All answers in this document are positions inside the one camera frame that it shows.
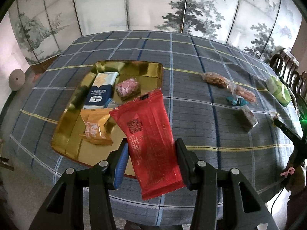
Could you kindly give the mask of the orange snack packet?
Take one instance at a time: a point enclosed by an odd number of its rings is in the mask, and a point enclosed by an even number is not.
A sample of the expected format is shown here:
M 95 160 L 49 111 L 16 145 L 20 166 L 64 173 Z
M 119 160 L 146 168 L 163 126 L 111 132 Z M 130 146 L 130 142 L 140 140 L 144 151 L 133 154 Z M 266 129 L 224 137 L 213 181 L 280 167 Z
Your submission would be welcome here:
M 105 128 L 111 110 L 111 108 L 82 109 L 80 115 L 85 124 L 85 130 L 79 136 L 91 144 L 112 145 L 113 141 Z

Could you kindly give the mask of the red snack packet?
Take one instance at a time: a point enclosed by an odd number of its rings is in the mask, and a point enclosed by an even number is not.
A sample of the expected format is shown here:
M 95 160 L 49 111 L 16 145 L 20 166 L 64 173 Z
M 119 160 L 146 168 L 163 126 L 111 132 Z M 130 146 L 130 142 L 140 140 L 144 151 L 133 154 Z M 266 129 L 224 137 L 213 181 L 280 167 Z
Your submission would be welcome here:
M 184 187 L 161 89 L 122 104 L 109 114 L 126 135 L 143 200 Z

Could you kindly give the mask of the blue seaweed snack packet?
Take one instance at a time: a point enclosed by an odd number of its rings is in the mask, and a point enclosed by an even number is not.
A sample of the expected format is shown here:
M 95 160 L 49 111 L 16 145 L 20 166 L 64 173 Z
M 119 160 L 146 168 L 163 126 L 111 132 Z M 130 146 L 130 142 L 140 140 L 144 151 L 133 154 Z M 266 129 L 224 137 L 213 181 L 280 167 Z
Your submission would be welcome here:
M 118 106 L 120 106 L 121 103 L 119 102 L 116 102 L 113 98 L 110 98 L 107 100 L 107 102 L 105 103 L 105 107 L 104 108 L 111 108 L 111 109 L 114 109 Z

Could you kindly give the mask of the pink patterned snack packet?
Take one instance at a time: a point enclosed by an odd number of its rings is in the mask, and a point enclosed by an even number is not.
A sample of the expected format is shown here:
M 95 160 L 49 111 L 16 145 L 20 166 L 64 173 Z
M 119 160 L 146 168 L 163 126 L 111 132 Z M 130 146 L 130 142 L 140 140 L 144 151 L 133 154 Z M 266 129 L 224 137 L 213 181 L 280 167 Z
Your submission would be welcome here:
M 140 83 L 134 77 L 116 84 L 116 93 L 122 101 L 127 100 L 128 98 L 135 96 L 140 92 Z

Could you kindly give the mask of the yellow cake snack packet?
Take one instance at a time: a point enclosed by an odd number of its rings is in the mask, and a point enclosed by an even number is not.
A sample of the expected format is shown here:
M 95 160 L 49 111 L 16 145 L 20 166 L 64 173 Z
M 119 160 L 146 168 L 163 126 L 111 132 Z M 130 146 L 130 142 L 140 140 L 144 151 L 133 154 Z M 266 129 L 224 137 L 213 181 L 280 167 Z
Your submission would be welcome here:
M 271 117 L 271 120 L 272 121 L 274 121 L 274 120 L 276 120 L 276 119 L 279 119 L 279 113 L 277 113 L 277 112 L 273 112 L 273 111 L 269 111 L 269 115 L 270 115 L 270 117 Z

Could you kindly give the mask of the gold snack tray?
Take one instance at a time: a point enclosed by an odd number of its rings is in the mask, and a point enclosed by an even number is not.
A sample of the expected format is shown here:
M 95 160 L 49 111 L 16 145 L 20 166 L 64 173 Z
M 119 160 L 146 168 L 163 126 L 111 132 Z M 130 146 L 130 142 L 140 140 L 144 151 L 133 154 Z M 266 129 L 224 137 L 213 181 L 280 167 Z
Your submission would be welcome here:
M 102 145 L 93 144 L 86 139 L 87 126 L 82 119 L 82 109 L 96 76 L 100 73 L 114 73 L 118 76 L 115 83 L 135 78 L 140 83 L 139 96 L 162 86 L 163 65 L 146 61 L 98 61 L 85 75 L 70 98 L 51 140 L 52 149 L 70 160 L 92 167 L 108 154 L 119 148 L 125 133 L 110 117 L 109 111 L 124 103 L 116 92 L 111 98 L 109 108 L 100 109 L 102 131 L 111 140 Z

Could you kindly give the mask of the dark sesame bar packet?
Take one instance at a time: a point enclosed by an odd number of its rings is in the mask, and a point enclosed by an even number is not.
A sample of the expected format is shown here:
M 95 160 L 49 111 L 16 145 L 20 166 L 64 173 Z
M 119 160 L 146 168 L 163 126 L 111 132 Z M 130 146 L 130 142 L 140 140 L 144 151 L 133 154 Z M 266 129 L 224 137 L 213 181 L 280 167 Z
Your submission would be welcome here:
M 235 113 L 235 118 L 239 124 L 243 127 L 246 132 L 251 131 L 255 126 L 258 125 L 259 121 L 252 113 L 247 105 L 239 108 Z

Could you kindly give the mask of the green tissue pack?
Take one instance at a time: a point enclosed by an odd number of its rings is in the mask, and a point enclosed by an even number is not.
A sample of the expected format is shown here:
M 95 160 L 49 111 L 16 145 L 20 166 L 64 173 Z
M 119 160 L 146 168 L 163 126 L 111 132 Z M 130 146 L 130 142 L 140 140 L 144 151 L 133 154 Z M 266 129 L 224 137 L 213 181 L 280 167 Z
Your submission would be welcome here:
M 271 76 L 265 83 L 269 92 L 282 106 L 286 107 L 292 101 L 287 86 L 279 78 Z

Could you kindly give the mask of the blue white snack packet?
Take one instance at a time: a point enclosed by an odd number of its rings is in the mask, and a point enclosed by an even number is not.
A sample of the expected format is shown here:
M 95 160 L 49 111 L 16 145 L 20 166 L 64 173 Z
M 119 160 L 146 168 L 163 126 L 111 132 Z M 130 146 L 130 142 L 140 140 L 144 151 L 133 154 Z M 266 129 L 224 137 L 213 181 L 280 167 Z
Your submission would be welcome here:
M 106 108 L 112 99 L 113 87 L 118 75 L 118 72 L 103 72 L 97 74 L 86 97 L 83 108 L 90 110 Z

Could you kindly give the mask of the grey plaid tablecloth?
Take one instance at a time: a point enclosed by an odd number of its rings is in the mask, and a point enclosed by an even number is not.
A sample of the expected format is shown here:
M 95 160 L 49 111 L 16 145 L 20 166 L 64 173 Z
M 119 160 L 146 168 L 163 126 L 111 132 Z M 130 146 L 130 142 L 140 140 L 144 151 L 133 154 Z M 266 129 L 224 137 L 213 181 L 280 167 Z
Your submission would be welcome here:
M 13 153 L 53 188 L 30 229 L 277 229 L 306 134 L 273 66 L 195 36 L 75 40 L 28 92 Z

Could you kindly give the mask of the clear brown snack packet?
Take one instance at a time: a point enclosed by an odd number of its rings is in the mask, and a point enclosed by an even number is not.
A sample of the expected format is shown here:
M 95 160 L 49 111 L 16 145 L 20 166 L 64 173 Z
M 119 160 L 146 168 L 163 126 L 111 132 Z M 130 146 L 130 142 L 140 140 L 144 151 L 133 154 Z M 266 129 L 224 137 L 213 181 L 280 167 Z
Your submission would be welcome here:
M 242 86 L 236 85 L 234 89 L 234 94 L 241 96 L 249 103 L 257 103 L 256 95 L 252 91 L 247 90 Z

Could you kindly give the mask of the teal wrapped candy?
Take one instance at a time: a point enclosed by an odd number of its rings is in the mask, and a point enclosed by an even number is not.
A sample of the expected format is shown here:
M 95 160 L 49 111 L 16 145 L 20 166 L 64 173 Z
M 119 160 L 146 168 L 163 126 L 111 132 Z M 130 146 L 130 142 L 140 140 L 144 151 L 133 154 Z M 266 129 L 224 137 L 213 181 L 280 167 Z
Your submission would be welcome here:
M 226 98 L 226 101 L 233 106 L 245 106 L 248 105 L 249 102 L 240 96 L 229 96 Z

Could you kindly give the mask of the dark wooden chair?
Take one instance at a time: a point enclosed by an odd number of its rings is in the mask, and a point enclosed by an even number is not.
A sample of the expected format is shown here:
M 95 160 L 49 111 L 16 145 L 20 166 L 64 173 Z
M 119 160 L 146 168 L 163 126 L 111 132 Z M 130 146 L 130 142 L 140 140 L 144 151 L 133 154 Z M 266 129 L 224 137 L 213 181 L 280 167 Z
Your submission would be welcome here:
M 299 62 L 286 48 L 276 51 L 270 60 L 270 67 L 281 82 L 287 85 L 292 103 L 299 114 L 302 125 L 306 124 L 306 72 L 300 74 Z

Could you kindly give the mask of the clear peanut snack packet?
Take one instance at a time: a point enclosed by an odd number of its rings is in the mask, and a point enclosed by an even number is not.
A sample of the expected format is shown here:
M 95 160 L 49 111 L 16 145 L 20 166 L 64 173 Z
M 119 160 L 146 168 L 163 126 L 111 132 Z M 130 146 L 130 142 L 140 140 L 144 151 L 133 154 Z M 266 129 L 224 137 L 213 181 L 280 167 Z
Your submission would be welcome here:
M 232 81 L 228 80 L 226 77 L 221 76 L 214 72 L 205 72 L 201 74 L 202 80 L 208 84 L 217 86 L 219 88 L 230 90 L 234 93 L 235 85 Z

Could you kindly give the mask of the round grey stone disc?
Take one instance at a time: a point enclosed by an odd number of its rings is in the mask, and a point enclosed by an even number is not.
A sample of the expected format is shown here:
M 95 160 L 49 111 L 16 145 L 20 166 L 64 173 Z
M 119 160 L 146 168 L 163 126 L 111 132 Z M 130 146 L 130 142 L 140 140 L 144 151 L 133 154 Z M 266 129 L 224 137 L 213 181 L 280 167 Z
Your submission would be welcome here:
M 18 91 L 20 90 L 25 82 L 25 74 L 21 69 L 15 69 L 11 72 L 9 76 L 9 87 L 12 91 Z

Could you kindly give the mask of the painted folding screen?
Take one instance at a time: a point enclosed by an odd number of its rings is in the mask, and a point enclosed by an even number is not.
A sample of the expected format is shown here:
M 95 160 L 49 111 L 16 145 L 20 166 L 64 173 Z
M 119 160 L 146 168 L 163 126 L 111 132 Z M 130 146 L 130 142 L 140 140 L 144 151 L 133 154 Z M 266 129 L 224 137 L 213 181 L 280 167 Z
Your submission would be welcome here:
M 268 60 L 293 47 L 302 22 L 292 0 L 15 0 L 8 15 L 30 65 L 80 36 L 127 30 L 190 34 Z

